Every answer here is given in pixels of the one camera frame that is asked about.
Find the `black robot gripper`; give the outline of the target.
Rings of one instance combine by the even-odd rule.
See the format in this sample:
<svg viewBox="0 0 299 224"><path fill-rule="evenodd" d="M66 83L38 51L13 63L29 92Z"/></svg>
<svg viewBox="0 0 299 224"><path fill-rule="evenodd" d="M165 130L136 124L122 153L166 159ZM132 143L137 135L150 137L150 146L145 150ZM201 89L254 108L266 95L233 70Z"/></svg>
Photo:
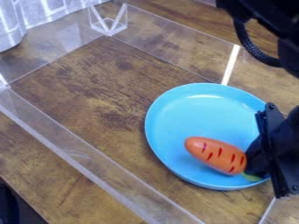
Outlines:
<svg viewBox="0 0 299 224"><path fill-rule="evenodd" d="M256 114L258 137L246 148L244 173L270 178L274 197L299 194L299 105L282 117L268 103Z"/></svg>

